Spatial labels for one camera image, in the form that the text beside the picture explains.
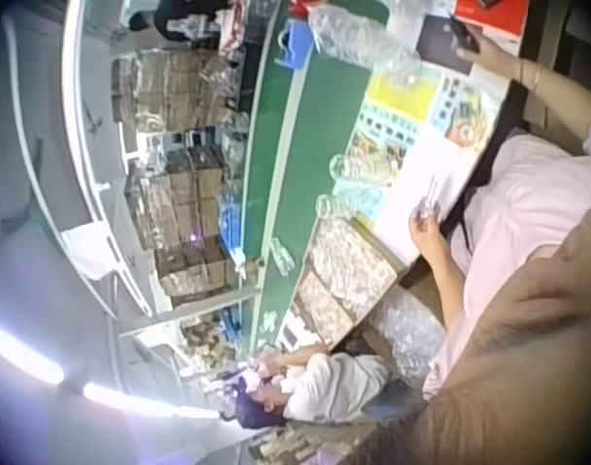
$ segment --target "person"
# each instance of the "person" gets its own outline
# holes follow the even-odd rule
[[[143,10],[135,12],[128,21],[128,28],[139,32],[153,26],[168,41],[187,42],[188,36],[170,30],[169,22],[185,19],[190,15],[205,16],[209,22],[216,19],[221,10],[231,7],[230,0],[161,0],[155,11]]]
[[[526,85],[590,157],[514,137],[465,212],[467,244],[411,220],[450,334],[427,401],[341,465],[591,464],[591,93],[471,32],[481,52],[459,55]]]
[[[268,382],[288,368],[280,386]],[[237,386],[235,417],[249,429],[284,425],[287,419],[319,423],[354,419],[389,380],[381,357],[331,356],[325,344],[262,358],[257,373],[264,379],[257,388],[248,391],[244,377]]]

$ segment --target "dark hair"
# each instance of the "dark hair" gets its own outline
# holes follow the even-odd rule
[[[128,29],[133,32],[139,32],[150,27],[151,24],[144,18],[144,12],[136,12],[130,16],[128,21]]]
[[[235,389],[237,390],[235,417],[242,428],[261,429],[285,425],[285,418],[281,414],[266,412],[264,404],[248,395],[244,378],[239,378]]]

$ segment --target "fluorescent light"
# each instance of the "fluorescent light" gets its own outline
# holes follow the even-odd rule
[[[59,365],[26,347],[1,329],[0,355],[20,370],[51,385],[58,385],[65,378]]]
[[[217,419],[220,417],[220,414],[213,410],[187,406],[175,407],[166,402],[128,395],[94,383],[86,385],[82,393],[87,399],[107,407],[147,417],[169,418],[178,416],[183,419]]]

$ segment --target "pink shirt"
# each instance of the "pink shirt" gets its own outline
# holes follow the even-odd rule
[[[591,135],[584,144],[591,155]],[[457,228],[452,256],[466,273],[463,311],[427,376],[423,396],[435,396],[463,353],[482,312],[530,254],[558,246],[591,208],[591,156],[571,157],[533,136],[509,139],[500,149],[491,182],[465,211],[473,254]]]

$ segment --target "hat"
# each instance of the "hat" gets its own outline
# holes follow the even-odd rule
[[[246,380],[243,377],[238,379],[234,387],[237,391],[235,417],[242,428],[261,429],[285,425],[285,418],[282,415],[266,412],[264,404],[257,402],[246,392]]]

